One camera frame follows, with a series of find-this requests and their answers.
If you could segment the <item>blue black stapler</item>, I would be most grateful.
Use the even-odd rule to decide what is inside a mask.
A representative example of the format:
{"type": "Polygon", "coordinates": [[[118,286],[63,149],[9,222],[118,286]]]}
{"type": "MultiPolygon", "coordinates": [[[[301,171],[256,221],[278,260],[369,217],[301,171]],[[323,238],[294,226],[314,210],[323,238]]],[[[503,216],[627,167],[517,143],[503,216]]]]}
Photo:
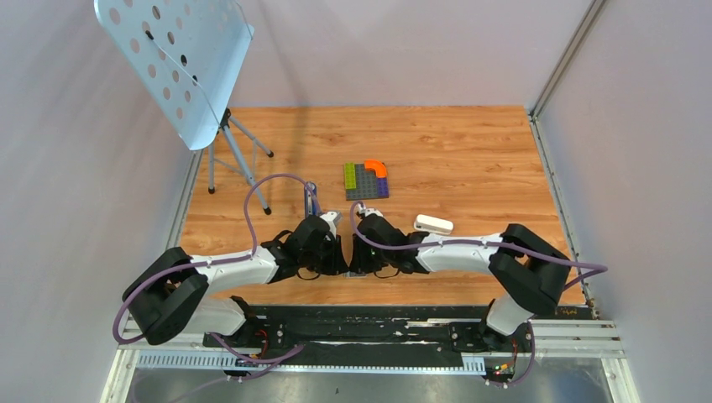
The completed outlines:
{"type": "Polygon", "coordinates": [[[304,189],[304,210],[306,217],[318,214],[318,207],[316,205],[316,195],[316,184],[311,181],[308,181],[304,189]]]}

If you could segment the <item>white stapler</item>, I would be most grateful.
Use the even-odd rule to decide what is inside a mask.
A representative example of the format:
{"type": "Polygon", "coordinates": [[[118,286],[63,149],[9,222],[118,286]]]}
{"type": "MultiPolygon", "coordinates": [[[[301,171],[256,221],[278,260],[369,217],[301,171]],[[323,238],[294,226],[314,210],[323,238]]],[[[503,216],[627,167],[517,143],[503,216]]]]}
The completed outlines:
{"type": "Polygon", "coordinates": [[[414,220],[413,228],[418,231],[449,235],[454,230],[454,224],[452,221],[439,217],[418,214],[414,220]]]}

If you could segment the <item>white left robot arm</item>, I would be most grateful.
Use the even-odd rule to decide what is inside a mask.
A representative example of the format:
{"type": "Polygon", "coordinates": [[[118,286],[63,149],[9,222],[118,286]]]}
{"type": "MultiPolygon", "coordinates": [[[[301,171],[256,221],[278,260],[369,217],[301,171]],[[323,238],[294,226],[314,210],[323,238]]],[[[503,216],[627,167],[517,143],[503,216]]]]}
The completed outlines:
{"type": "Polygon", "coordinates": [[[343,273],[337,225],[341,214],[330,211],[302,220],[284,241],[274,238],[255,251],[216,257],[167,249],[123,293],[122,300],[150,345],[169,342],[183,332],[214,332],[238,347],[249,346],[257,324],[246,306],[214,294],[243,285],[267,285],[298,275],[301,269],[326,275],[343,273]]]}

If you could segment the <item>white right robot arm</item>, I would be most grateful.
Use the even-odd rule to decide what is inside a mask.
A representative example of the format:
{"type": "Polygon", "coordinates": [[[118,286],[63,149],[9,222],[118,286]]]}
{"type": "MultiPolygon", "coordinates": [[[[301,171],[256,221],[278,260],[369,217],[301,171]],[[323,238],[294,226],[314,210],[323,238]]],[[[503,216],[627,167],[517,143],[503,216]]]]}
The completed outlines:
{"type": "Polygon", "coordinates": [[[353,220],[352,227],[355,245],[364,246],[380,265],[402,273],[457,270],[492,275],[505,293],[491,302],[481,319],[479,338],[495,351],[511,342],[521,324],[556,311],[571,270],[560,251],[521,224],[478,237],[404,234],[380,213],[368,212],[353,220]]]}

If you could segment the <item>blue building brick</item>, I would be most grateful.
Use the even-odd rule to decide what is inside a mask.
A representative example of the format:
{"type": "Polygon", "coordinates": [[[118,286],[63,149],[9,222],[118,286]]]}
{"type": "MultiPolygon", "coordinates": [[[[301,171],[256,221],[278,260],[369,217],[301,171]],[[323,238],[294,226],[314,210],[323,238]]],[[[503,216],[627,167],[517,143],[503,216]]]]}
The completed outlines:
{"type": "Polygon", "coordinates": [[[388,180],[386,177],[377,177],[376,186],[378,198],[388,198],[390,196],[388,180]]]}

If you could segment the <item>grey building baseplate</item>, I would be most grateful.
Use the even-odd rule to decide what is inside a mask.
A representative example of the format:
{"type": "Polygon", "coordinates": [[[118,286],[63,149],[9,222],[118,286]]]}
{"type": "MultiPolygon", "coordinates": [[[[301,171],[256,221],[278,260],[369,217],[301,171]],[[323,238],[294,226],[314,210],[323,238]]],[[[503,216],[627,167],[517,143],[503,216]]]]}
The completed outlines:
{"type": "Polygon", "coordinates": [[[345,199],[347,201],[362,201],[372,199],[387,199],[378,198],[376,177],[373,172],[367,171],[364,168],[364,163],[355,164],[357,188],[353,190],[345,190],[345,199]]]}

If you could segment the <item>green building brick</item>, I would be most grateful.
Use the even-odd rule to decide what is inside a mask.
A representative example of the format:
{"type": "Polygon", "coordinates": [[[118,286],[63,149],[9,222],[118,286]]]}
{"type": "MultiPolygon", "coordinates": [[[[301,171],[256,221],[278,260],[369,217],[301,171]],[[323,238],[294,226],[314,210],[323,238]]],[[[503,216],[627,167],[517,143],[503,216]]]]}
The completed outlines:
{"type": "Polygon", "coordinates": [[[345,163],[343,165],[344,188],[353,190],[357,188],[357,177],[354,163],[345,163]]]}

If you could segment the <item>orange curved brick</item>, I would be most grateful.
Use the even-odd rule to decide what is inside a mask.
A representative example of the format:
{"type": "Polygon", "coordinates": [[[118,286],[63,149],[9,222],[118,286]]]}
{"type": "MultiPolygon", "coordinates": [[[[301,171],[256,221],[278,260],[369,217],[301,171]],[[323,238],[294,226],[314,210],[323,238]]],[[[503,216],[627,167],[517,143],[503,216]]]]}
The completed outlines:
{"type": "Polygon", "coordinates": [[[387,177],[387,169],[379,160],[366,160],[364,162],[364,168],[367,171],[373,172],[376,178],[384,179],[387,177]]]}

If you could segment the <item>light blue music stand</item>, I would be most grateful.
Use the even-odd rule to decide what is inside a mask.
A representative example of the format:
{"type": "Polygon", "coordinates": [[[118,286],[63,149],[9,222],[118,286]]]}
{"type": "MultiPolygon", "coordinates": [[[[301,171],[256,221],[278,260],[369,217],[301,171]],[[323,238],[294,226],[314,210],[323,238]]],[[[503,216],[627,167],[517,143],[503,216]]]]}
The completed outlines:
{"type": "Polygon", "coordinates": [[[254,39],[238,1],[95,1],[98,23],[121,50],[162,113],[191,151],[208,151],[214,193],[214,142],[223,136],[232,171],[256,180],[231,126],[268,157],[273,151],[229,111],[235,83],[254,39]]]}

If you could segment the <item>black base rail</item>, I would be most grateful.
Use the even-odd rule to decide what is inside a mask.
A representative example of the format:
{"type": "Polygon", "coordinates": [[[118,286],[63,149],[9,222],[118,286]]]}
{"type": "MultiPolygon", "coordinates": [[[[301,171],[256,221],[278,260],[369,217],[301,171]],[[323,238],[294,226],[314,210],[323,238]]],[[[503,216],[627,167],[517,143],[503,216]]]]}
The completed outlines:
{"type": "Polygon", "coordinates": [[[479,335],[483,306],[255,306],[232,336],[185,330],[151,345],[135,321],[123,336],[141,364],[169,369],[250,371],[285,358],[290,372],[345,374],[456,374],[508,379],[546,358],[621,359],[610,321],[585,306],[559,307],[488,344],[479,335]],[[290,350],[295,357],[287,357],[290,350]]]}

